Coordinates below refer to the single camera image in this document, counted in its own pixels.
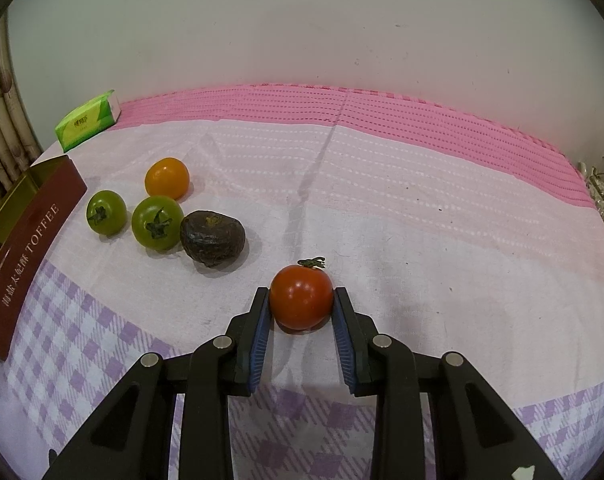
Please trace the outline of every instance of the pink striped fabric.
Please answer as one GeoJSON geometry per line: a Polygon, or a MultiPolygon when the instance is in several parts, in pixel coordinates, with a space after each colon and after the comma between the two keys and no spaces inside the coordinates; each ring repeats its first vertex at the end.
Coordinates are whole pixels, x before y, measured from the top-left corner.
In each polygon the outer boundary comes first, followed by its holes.
{"type": "Polygon", "coordinates": [[[190,90],[124,103],[114,129],[220,119],[339,124],[463,158],[511,174],[566,203],[594,207],[581,177],[553,146],[492,121],[398,94],[275,84],[190,90]]]}

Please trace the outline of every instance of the cherry tomato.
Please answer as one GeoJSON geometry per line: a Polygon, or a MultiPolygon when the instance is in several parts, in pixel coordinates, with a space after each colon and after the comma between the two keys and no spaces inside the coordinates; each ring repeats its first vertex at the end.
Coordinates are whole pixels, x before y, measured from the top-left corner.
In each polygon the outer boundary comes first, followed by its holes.
{"type": "Polygon", "coordinates": [[[182,218],[184,213],[175,200],[167,196],[150,196],[133,212],[133,235],[144,247],[167,251],[180,240],[182,218]]]}
{"type": "Polygon", "coordinates": [[[114,235],[127,222],[127,205],[114,191],[98,191],[86,206],[86,221],[96,233],[114,235]]]}
{"type": "Polygon", "coordinates": [[[164,195],[178,200],[189,189],[189,170],[181,160],[168,156],[146,172],[144,188],[150,196],[164,195]]]}
{"type": "Polygon", "coordinates": [[[275,275],[269,289],[273,317],[291,330],[307,330],[331,313],[333,283],[324,268],[324,258],[300,260],[275,275]]]}

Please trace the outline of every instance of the purple checkered cloth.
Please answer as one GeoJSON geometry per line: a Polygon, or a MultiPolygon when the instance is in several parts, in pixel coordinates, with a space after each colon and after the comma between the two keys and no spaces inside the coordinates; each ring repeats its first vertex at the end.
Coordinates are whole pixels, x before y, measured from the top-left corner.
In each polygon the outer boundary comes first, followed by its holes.
{"type": "MultiPolygon", "coordinates": [[[[44,262],[18,320],[7,381],[48,447],[58,452],[125,371],[154,351],[180,354],[115,314],[44,262]]],[[[178,398],[170,477],[176,478],[178,398]]],[[[566,479],[581,479],[604,449],[604,382],[514,410],[566,479]]],[[[232,397],[229,419],[239,479],[367,479],[375,409],[262,384],[232,397]]],[[[432,441],[426,424],[428,458],[432,441]]]]}

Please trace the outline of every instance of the metal pin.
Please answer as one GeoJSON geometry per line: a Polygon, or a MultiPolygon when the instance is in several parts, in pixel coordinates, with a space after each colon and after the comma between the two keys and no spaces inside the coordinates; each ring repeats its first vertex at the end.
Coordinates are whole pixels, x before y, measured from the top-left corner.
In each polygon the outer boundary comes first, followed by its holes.
{"type": "Polygon", "coordinates": [[[213,340],[213,346],[215,348],[229,348],[233,340],[227,335],[219,335],[217,338],[213,340]]]}
{"type": "Polygon", "coordinates": [[[388,348],[391,346],[391,338],[385,334],[378,334],[373,338],[373,344],[380,348],[388,348]]]}
{"type": "Polygon", "coordinates": [[[445,359],[451,366],[461,366],[464,363],[464,358],[457,352],[448,353],[445,359]]]}
{"type": "Polygon", "coordinates": [[[153,352],[149,352],[148,354],[144,354],[140,358],[140,364],[146,368],[150,368],[151,366],[157,365],[157,362],[159,360],[160,360],[160,358],[157,356],[157,354],[154,354],[153,352]]]}

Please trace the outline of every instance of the white wall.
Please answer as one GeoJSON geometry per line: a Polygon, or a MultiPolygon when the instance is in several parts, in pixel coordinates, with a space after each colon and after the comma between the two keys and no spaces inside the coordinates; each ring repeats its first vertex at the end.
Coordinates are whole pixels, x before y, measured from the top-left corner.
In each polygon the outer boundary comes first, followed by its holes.
{"type": "Polygon", "coordinates": [[[441,102],[604,168],[604,22],[588,0],[15,0],[9,20],[45,147],[109,88],[298,82],[441,102]]]}

